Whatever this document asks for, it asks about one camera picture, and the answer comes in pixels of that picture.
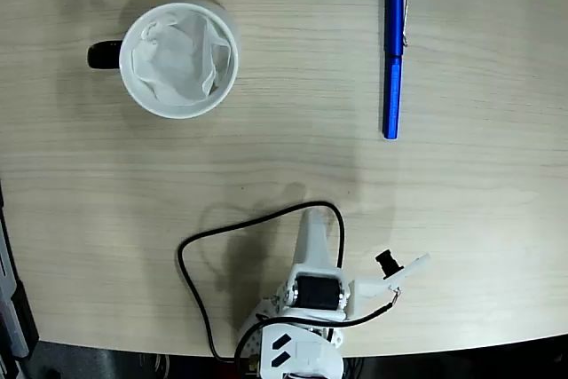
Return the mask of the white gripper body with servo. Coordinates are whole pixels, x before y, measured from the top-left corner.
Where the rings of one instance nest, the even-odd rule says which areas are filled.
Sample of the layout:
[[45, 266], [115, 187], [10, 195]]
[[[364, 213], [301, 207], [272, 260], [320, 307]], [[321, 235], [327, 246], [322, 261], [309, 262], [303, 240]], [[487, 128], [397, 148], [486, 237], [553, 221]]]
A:
[[340, 268], [301, 263], [293, 264], [277, 296], [277, 316], [344, 321], [350, 290]]

